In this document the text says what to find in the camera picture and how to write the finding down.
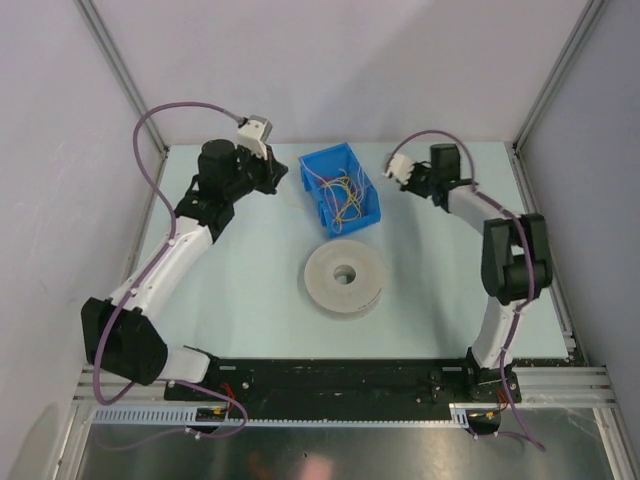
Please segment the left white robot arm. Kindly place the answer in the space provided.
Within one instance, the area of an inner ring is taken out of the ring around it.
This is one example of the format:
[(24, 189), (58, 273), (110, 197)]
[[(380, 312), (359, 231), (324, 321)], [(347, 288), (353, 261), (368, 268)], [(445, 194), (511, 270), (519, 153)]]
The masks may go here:
[(256, 150), (226, 139), (203, 144), (197, 172), (170, 210), (163, 242), (109, 297), (91, 297), (83, 305), (88, 362), (136, 384), (180, 380), (197, 398), (214, 397), (221, 376), (209, 368), (210, 355), (169, 345), (154, 322), (184, 275), (233, 219), (235, 203), (253, 192), (276, 194), (287, 172), (268, 144)]

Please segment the grey cable spool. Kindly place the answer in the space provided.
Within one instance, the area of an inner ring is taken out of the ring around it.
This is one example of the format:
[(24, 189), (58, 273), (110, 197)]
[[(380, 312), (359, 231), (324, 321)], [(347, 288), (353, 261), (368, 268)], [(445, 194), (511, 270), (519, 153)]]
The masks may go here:
[(333, 240), (310, 255), (303, 278), (307, 293), (323, 313), (336, 320), (352, 320), (376, 308), (389, 273), (373, 247)]

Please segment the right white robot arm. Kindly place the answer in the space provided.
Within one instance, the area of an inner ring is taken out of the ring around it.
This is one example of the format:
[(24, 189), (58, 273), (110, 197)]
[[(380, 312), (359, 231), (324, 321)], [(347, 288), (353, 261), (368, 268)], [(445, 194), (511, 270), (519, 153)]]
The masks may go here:
[(462, 178), (460, 163), (457, 145), (436, 144), (428, 162), (392, 154), (386, 176), (401, 190), (431, 199), (482, 238), (480, 274), (488, 295), (483, 322), (460, 376), (451, 386), (434, 383), (432, 397), (491, 402), (509, 391), (511, 345), (525, 310), (551, 285), (553, 266), (545, 218), (508, 210), (473, 179)]

